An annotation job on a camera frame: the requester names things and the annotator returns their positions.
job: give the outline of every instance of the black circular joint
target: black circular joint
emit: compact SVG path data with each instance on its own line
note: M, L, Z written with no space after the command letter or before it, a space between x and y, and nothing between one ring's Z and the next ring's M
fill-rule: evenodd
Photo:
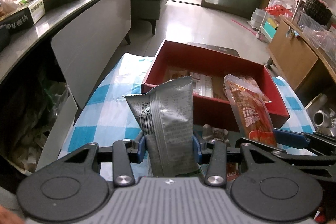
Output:
M93 213L104 203L108 193L107 182L92 171L61 177L39 172L24 179L16 194L27 217L60 223Z
M295 167L256 165L232 184L231 197L245 212L274 222L293 222L316 213L322 201L320 184Z

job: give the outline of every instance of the open box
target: open box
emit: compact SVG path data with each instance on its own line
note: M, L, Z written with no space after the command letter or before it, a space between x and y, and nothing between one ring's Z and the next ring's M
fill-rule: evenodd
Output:
M268 70L258 63L207 48L164 40L155 55L141 86L142 93L169 81L167 71L188 70L213 78L213 90L217 98L193 94L194 124L210 124L212 127L239 131L228 100L219 93L227 74L253 77L260 89L270 98L266 103L273 126L280 128L289 118L287 108Z

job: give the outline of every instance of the tablecloth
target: tablecloth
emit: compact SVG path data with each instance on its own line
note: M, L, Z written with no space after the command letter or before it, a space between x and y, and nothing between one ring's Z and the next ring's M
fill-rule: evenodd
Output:
M139 134L139 125L123 95L141 93L142 80L152 61L152 57L140 57L129 53L123 55L83 109L64 142L59 158L88 142L97 142L100 147L111 146L117 140L134 139ZM312 123L293 90L283 78L273 79L290 114L282 129L312 133ZM283 148L291 154L310 153L307 150ZM147 155L141 164L131 166L136 179L151 174ZM100 174L106 180L112 180L112 163L102 163Z

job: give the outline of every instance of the person's hand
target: person's hand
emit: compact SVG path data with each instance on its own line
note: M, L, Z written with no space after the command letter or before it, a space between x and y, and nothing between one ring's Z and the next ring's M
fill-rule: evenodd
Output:
M0 224L25 224L25 222L18 215L0 205Z

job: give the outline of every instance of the clear plastic bin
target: clear plastic bin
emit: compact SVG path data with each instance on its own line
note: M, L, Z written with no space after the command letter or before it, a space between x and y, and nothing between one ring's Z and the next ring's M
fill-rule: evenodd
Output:
M336 36L305 13L301 13L298 25L310 43L316 48L322 48L336 64Z

